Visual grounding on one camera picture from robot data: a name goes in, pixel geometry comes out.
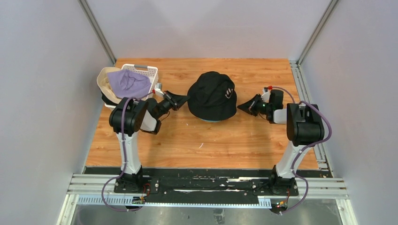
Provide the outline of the beige bucket hat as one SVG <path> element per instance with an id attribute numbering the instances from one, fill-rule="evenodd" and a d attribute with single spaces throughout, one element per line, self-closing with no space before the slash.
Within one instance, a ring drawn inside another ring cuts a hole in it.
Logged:
<path id="1" fill-rule="evenodd" d="M 188 109 L 205 120 L 228 120 L 237 112 L 235 84 L 226 74 L 209 71 L 201 74 L 189 88 Z"/>

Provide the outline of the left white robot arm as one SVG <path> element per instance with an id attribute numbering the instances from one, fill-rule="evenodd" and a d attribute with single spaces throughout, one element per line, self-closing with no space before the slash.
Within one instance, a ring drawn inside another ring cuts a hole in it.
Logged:
<path id="1" fill-rule="evenodd" d="M 137 194 L 143 190 L 143 169 L 138 156 L 138 132 L 158 134 L 161 117 L 169 111 L 179 110 L 189 99 L 186 95 L 176 95 L 169 91 L 161 93 L 162 101 L 150 97 L 145 100 L 123 98 L 112 110 L 109 124 L 118 138 L 122 165 L 116 177 L 118 187 Z"/>

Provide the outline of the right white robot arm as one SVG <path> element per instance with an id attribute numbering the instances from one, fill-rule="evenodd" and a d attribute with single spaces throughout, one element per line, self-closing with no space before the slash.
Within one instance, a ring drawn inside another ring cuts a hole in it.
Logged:
<path id="1" fill-rule="evenodd" d="M 285 124 L 289 140 L 281 160 L 273 167 L 268 189 L 274 195 L 281 195 L 293 186 L 298 177 L 297 169 L 308 149 L 325 141 L 326 122 L 317 104 L 305 101 L 283 104 L 286 90 L 271 86 L 262 94 L 238 105 L 238 109 L 252 116 L 265 116 L 269 123 Z"/>

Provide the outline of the teal bucket hat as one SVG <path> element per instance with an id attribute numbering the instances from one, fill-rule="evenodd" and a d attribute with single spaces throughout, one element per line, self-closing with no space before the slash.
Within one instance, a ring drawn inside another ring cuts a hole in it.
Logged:
<path id="1" fill-rule="evenodd" d="M 205 122 L 221 122 L 221 120 L 205 120 L 205 119 L 201 119 L 202 121 Z"/>

